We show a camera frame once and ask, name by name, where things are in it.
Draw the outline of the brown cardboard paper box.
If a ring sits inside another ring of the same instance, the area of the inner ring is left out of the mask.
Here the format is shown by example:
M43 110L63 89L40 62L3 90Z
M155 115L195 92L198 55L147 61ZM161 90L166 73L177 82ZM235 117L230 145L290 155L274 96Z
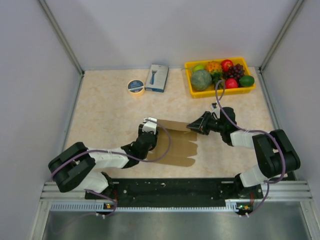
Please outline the brown cardboard paper box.
M187 122L164 119L158 119L157 121L168 131L171 137L171 145L169 145L169 138L164 129L157 126L157 144L148 153L147 159L153 161L166 153L162 159L156 161L157 164L191 167L196 162L194 156L197 155L198 148L196 144L197 133L187 128Z

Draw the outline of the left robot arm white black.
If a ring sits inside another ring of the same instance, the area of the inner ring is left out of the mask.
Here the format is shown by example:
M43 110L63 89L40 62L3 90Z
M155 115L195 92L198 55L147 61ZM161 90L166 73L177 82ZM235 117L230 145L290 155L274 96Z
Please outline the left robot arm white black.
M111 178L96 170L134 167L146 160L157 140L157 120L149 117L139 125L138 137L132 143L114 149L94 149L76 142L51 160L48 168L60 192L91 190L106 199L114 191Z

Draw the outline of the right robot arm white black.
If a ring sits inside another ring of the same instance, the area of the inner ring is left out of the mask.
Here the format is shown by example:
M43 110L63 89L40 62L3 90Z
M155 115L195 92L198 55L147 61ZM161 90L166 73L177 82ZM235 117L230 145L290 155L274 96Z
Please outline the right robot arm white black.
M205 111L197 120L186 127L201 135L219 133L222 141L232 147L245 147L255 151L257 165L237 174L233 179L233 192L245 198L252 187L282 174L293 172L301 167L301 161L292 143L282 129L266 133L245 132L236 128L236 114L232 107L223 107L220 115Z

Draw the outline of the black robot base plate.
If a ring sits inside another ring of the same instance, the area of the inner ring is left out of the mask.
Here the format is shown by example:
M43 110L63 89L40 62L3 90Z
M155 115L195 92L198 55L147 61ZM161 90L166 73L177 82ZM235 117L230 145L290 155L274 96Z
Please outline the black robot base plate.
M224 207L229 199L263 198L260 185L245 196L237 195L233 178L113 178L104 195L122 208Z

